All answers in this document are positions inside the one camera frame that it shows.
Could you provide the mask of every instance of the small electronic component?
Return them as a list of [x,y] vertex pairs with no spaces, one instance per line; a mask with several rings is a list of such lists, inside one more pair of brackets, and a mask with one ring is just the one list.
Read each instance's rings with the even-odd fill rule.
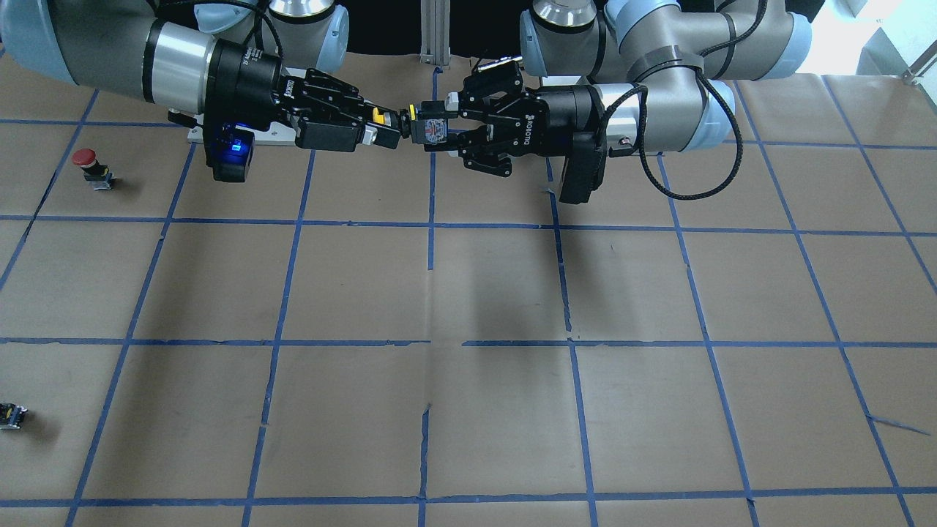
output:
[[75,152],[71,162],[84,171],[84,180],[94,190],[111,190],[114,176],[107,165],[97,161],[97,154],[90,148],[83,148]]
[[29,412],[19,404],[0,402],[0,430],[18,430]]

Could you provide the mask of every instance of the light blue joint cover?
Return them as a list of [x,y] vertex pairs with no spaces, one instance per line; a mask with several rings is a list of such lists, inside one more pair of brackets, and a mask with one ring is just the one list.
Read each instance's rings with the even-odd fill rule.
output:
[[534,27],[530,11],[521,13],[521,56],[524,57],[524,69],[534,77],[546,77],[546,61],[540,48],[540,38]]
[[784,79],[794,75],[807,59],[807,53],[811,52],[813,26],[804,15],[791,14],[794,15],[794,31],[791,32],[791,39],[788,40],[784,53],[781,53],[781,58],[762,79]]
[[349,30],[351,28],[349,11],[345,6],[335,6],[332,19],[329,21],[329,30],[322,42],[319,51],[319,60],[316,69],[331,73],[338,71],[345,63],[345,51],[349,48]]
[[608,4],[605,4],[605,18],[615,28],[618,47],[621,48],[621,41],[641,19],[664,6],[679,8],[680,4],[677,0],[608,0]]
[[[252,6],[257,5],[257,0],[241,0]],[[250,9],[229,6],[228,4],[203,4],[195,6],[195,20],[199,22],[199,31],[214,35],[222,31],[231,29],[240,21],[247,18],[251,13]]]
[[0,1],[0,35],[6,53],[20,66],[75,84],[55,38],[46,0]]
[[[736,110],[736,95],[732,93],[732,89],[726,83],[720,81],[712,81],[712,85],[719,92],[719,95],[725,99],[725,102],[729,104],[729,108],[734,113]],[[722,106],[719,105],[716,98],[709,94],[709,100],[706,102],[703,118],[700,119],[700,124],[696,127],[696,133],[693,134],[693,138],[680,152],[719,146],[731,131],[732,123],[729,122],[728,115],[722,110]]]

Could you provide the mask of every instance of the red knob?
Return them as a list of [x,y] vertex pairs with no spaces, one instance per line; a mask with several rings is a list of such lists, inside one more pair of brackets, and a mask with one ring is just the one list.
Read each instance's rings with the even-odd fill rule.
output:
[[75,154],[73,154],[71,157],[71,162],[82,168],[94,165],[96,160],[97,155],[91,148],[83,148],[78,152],[75,152]]

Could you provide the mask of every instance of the tiled surface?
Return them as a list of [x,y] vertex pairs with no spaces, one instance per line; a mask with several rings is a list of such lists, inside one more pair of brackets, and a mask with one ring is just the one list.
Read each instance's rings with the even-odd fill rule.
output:
[[[937,354],[932,350],[883,354],[860,348],[850,350],[849,355],[873,415],[937,433],[937,393],[933,389]],[[876,427],[903,485],[937,486],[937,441],[933,435],[884,424]]]
[[716,356],[753,487],[888,485],[839,351],[720,348]]
[[[433,93],[413,56],[338,76]],[[630,158],[556,208],[561,159],[407,142],[261,147],[221,185],[162,109],[0,57],[0,398],[33,417],[0,432],[0,525],[905,525],[897,494],[934,524],[932,438],[860,402],[937,431],[933,115],[830,84],[739,83],[742,172],[675,220]],[[66,163],[6,276],[84,145],[126,184]],[[732,155],[662,163],[690,192]]]
[[765,498],[758,500],[758,519],[765,527],[880,527],[905,523],[894,496]]

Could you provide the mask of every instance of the yellow part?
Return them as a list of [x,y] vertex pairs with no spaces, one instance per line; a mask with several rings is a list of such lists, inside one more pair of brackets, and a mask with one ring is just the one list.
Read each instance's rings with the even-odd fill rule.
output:
[[387,122],[384,119],[384,114],[380,112],[377,108],[374,109],[373,118],[371,119],[379,125],[386,125]]

